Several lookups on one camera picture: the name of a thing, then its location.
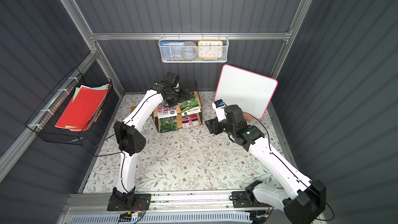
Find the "black wire wooden shelf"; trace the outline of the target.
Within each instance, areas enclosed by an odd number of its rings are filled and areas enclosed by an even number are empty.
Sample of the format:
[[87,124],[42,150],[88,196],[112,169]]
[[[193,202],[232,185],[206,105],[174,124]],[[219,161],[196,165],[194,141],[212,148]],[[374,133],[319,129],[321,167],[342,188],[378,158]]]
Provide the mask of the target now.
[[202,124],[202,104],[197,82],[188,80],[180,85],[189,90],[190,98],[173,107],[167,107],[163,101],[152,113],[155,127],[160,133],[188,129]]

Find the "purple flower seed bag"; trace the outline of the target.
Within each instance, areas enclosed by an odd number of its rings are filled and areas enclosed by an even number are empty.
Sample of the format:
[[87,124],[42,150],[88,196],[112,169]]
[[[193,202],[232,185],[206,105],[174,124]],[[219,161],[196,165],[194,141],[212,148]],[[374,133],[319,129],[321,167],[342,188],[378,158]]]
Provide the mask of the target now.
[[164,107],[162,105],[158,106],[158,118],[171,118],[176,117],[178,115],[178,111],[176,106],[173,107]]

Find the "green plant seed bag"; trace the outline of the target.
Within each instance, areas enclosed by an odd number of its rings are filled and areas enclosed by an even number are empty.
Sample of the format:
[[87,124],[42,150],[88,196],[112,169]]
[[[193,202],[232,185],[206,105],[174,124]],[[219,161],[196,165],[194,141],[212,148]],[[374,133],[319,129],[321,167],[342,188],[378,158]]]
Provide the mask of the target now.
[[197,114],[201,112],[199,102],[197,101],[197,99],[194,98],[179,103],[179,108],[182,116]]

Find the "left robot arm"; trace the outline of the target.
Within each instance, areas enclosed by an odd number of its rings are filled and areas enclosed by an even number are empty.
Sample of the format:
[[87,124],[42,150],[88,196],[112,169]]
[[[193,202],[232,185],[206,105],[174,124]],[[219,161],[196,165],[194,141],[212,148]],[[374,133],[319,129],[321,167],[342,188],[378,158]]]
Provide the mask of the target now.
[[168,72],[165,78],[154,82],[144,98],[123,121],[114,124],[116,141],[121,151],[121,167],[116,189],[128,194],[135,189],[135,173],[140,152],[146,145],[142,130],[153,111],[162,102],[170,106],[187,100],[189,90],[179,85],[179,75]]

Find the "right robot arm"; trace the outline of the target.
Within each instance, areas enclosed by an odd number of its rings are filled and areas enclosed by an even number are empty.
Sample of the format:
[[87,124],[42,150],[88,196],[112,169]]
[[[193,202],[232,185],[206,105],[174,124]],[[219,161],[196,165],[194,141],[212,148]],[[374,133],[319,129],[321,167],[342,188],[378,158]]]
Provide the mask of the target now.
[[277,178],[282,189],[255,180],[245,191],[235,191],[231,200],[235,207],[272,206],[285,213],[293,224],[310,224],[326,209],[326,187],[311,180],[289,163],[270,143],[268,134],[249,125],[237,105],[227,106],[223,100],[212,103],[216,117],[205,122],[214,135],[226,133],[229,140],[249,152]]

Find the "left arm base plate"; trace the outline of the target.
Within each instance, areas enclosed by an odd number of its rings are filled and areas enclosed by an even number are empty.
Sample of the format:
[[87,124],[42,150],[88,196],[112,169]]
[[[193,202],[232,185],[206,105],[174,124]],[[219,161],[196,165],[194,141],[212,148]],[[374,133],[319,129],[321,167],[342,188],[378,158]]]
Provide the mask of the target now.
[[146,211],[149,209],[150,201],[151,194],[135,194],[134,192],[126,194],[116,190],[108,201],[107,211]]

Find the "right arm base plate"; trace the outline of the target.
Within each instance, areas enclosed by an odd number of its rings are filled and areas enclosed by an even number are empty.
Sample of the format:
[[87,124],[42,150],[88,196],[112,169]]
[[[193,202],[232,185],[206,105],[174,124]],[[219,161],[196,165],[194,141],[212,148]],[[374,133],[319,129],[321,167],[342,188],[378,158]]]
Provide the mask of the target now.
[[270,207],[270,205],[258,202],[252,194],[245,191],[233,191],[229,196],[234,208],[246,207]]

